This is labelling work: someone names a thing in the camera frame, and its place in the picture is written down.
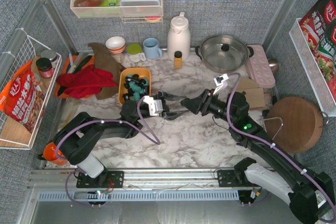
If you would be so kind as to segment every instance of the gray floor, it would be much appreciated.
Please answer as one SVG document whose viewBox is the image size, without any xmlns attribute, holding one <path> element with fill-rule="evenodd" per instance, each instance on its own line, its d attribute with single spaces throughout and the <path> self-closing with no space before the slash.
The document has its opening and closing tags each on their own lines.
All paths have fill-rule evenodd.
<svg viewBox="0 0 336 224">
<path fill-rule="evenodd" d="M 289 207 L 271 195 L 260 204 L 241 207 L 237 201 L 110 202 L 101 209 L 69 202 L 40 202 L 34 224 L 248 224 L 300 223 Z"/>
</svg>

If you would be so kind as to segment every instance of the robotic arm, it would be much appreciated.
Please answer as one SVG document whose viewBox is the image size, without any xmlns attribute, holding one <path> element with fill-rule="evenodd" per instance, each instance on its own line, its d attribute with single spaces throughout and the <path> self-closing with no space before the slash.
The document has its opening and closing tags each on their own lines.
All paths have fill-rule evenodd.
<svg viewBox="0 0 336 224">
<path fill-rule="evenodd" d="M 184 99 L 181 105 L 194 114 L 201 113 L 204 116 L 210 113 L 216 118 L 227 121 L 228 100 L 227 102 L 219 100 L 215 94 L 216 91 L 218 89 L 205 89 L 196 98 Z M 140 107 L 144 118 L 155 114 L 173 120 L 186 112 L 170 112 L 165 104 L 165 98 L 171 98 L 171 95 L 165 94 L 161 92 L 161 94 L 154 96 L 153 99 L 147 97 L 147 104 Z M 135 128 L 142 128 L 142 125 L 138 122 L 139 115 L 136 107 L 136 102 L 130 100 L 126 101 L 122 107 L 120 112 L 121 119 L 119 120 L 124 120 L 129 124 L 121 124 L 119 120 L 110 120 L 113 122 L 107 122 L 108 120 L 106 120 L 104 122 L 82 112 L 55 136 L 53 142 L 58 145 L 61 139 L 69 132 L 87 122 L 96 121 L 94 124 L 81 127 L 79 131 L 83 134 L 82 137 L 79 137 L 76 132 L 70 134 L 60 146 L 60 150 L 71 164 L 78 165 L 91 177 L 95 187 L 97 185 L 102 186 L 107 180 L 107 169 L 91 154 L 91 151 L 99 139 L 108 137 L 131 138 L 136 136 L 138 131 Z M 235 92 L 229 107 L 230 121 L 234 128 L 252 136 L 258 136 L 269 144 L 267 145 L 245 134 L 240 134 L 233 127 L 229 128 L 229 132 L 237 143 L 249 148 L 263 158 L 278 174 L 259 166 L 253 159 L 247 158 L 235 166 L 236 180 L 241 183 L 246 180 L 266 188 L 289 204 L 291 211 L 301 222 L 315 223 L 330 210 L 330 205 L 317 187 L 306 176 L 303 176 L 303 173 L 307 173 L 312 177 L 326 192 L 332 203 L 335 204 L 331 178 L 324 172 L 317 174 L 304 167 L 278 146 L 276 148 L 284 153 L 287 158 L 276 152 L 274 150 L 275 144 L 264 129 L 248 115 L 248 110 L 249 104 L 246 102 L 245 94 Z M 295 169 L 291 163 L 300 167 L 303 173 Z"/>
</svg>

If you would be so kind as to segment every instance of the brown cloth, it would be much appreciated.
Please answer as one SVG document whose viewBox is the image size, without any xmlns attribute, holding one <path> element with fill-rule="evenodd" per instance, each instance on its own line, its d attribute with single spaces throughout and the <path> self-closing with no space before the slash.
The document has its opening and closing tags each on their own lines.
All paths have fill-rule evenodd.
<svg viewBox="0 0 336 224">
<path fill-rule="evenodd" d="M 119 88 L 119 79 L 120 79 L 120 73 L 122 70 L 125 69 L 125 67 L 119 63 L 116 62 L 111 57 L 110 51 L 100 43 L 88 43 L 88 46 L 92 48 L 94 53 L 94 66 L 96 68 L 108 71 L 113 74 L 113 81 L 117 84 L 116 87 L 104 87 L 101 89 L 99 94 L 96 94 L 97 100 L 103 100 L 110 98 L 118 93 Z"/>
</svg>

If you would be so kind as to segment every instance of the cardboard box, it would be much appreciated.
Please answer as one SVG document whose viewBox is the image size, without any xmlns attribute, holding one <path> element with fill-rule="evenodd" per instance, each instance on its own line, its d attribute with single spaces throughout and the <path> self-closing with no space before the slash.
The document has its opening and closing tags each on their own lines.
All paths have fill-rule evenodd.
<svg viewBox="0 0 336 224">
<path fill-rule="evenodd" d="M 265 109 L 264 89 L 258 83 L 249 78 L 242 77 L 237 88 L 237 92 L 245 92 L 246 101 L 250 109 Z"/>
</svg>

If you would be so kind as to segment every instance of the white pitcher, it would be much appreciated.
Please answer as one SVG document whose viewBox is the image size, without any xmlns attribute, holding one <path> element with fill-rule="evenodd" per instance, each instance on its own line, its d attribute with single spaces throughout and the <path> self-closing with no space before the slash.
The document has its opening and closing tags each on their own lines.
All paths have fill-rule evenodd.
<svg viewBox="0 0 336 224">
<path fill-rule="evenodd" d="M 184 12 L 172 18 L 168 33 L 167 53 L 171 60 L 174 60 L 176 51 L 182 52 L 182 60 L 185 61 L 190 53 L 190 30 L 189 21 L 184 17 Z"/>
</svg>

